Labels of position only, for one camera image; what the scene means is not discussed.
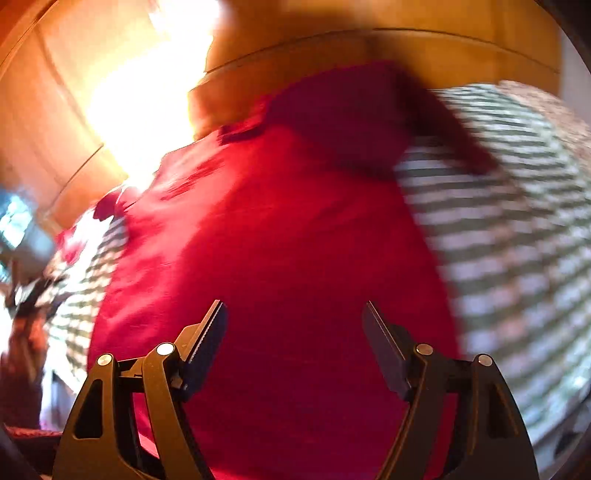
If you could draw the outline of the green white checkered bedsheet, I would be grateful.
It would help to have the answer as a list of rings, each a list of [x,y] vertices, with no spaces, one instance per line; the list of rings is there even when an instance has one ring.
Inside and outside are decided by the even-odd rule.
[[[496,86],[431,92],[496,163],[467,173],[422,136],[394,167],[459,330],[457,356],[434,348],[452,358],[490,355],[537,443],[590,379],[590,179],[544,116]],[[88,361],[90,336],[127,241],[111,206],[146,189],[100,201],[96,260],[49,324],[49,348],[77,382],[102,355]]]

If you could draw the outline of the red small garment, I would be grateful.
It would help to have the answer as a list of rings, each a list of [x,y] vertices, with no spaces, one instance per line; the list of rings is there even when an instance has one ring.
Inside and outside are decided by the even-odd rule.
[[[442,353],[457,321],[394,175],[426,136],[470,174],[495,160],[391,62],[327,70],[168,153],[113,203],[127,241],[87,353],[128,359],[214,300],[228,327],[185,411],[218,479],[372,479],[404,416],[363,334],[374,302]]]

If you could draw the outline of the wooden wardrobe panels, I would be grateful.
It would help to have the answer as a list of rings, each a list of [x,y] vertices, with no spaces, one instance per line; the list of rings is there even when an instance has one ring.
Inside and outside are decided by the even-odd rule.
[[[560,30],[534,1],[5,1],[1,184],[53,234],[254,97],[379,58],[557,93]]]

